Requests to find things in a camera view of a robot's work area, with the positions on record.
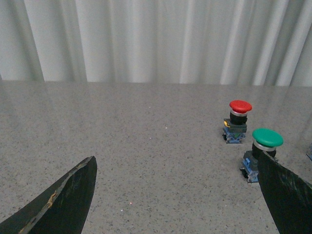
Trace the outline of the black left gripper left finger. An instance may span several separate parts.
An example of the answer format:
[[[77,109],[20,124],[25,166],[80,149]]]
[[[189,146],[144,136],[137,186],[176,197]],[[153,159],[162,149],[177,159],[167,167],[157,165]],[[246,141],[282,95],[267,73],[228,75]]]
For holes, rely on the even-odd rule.
[[[2,234],[79,234],[95,190],[97,161],[88,157],[0,224]]]

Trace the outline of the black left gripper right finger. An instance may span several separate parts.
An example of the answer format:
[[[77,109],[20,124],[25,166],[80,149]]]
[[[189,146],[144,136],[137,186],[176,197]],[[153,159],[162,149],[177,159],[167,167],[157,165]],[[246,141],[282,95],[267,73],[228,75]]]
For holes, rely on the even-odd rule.
[[[274,223],[281,234],[312,232],[312,185],[263,151],[258,181]]]

